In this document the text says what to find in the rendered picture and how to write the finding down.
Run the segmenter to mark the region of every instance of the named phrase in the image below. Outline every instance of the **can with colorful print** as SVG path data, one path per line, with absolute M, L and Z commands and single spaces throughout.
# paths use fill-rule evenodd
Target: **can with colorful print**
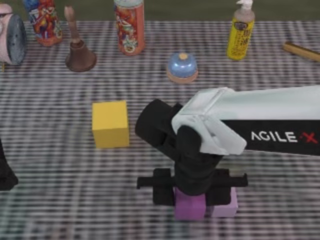
M 23 0 L 36 40 L 44 46 L 62 41 L 62 29 L 54 0 Z
M 128 56 L 145 48 L 144 0 L 114 0 L 119 50 Z

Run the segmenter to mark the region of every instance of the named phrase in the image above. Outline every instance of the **wooden stick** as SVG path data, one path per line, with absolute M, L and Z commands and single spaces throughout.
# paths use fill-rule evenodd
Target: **wooden stick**
M 304 48 L 302 46 L 295 45 L 291 42 L 286 42 L 283 45 L 283 49 L 300 57 L 320 62 L 320 53 Z
M 77 29 L 77 21 L 75 10 L 72 6 L 64 7 L 64 17 L 68 21 L 70 33 L 71 33 L 71 42 L 73 44 L 78 44 L 81 42 L 81 38 Z

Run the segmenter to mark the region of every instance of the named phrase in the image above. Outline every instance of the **yellow block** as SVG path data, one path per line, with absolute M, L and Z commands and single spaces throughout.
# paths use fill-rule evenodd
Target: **yellow block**
M 126 101 L 92 104 L 92 133 L 98 149 L 129 146 Z

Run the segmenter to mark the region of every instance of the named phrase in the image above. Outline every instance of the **red x logo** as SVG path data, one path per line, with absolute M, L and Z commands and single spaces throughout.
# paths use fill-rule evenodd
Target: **red x logo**
M 302 133 L 302 135 L 300 136 L 300 138 L 302 139 L 303 137 L 306 138 L 306 142 L 307 143 L 314 143 L 314 144 L 317 144 L 318 141 L 315 139 L 315 133 L 312 132 L 310 134 L 307 134 L 305 132 Z

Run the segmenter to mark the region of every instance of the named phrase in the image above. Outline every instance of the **plaid tablecloth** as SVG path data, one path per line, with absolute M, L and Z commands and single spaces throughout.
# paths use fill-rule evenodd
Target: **plaid tablecloth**
M 79 22 L 96 67 L 65 67 L 65 40 L 42 47 L 28 31 L 23 65 L 0 73 L 0 136 L 20 183 L 0 192 L 1 240 L 319 240 L 320 159 L 245 152 L 221 166 L 248 173 L 236 218 L 176 221 L 171 207 L 154 206 L 138 176 L 173 163 L 134 134 L 154 98 L 184 104 L 203 88 L 237 91 L 320 84 L 320 65 L 286 53 L 285 41 L 320 52 L 320 22 L 257 22 L 247 58 L 226 57 L 229 22 L 147 22 L 146 49 L 117 49 L 113 22 Z M 199 76 L 177 85 L 166 77 L 173 52 L 193 53 Z M 127 100 L 130 147 L 95 149 L 92 103 Z

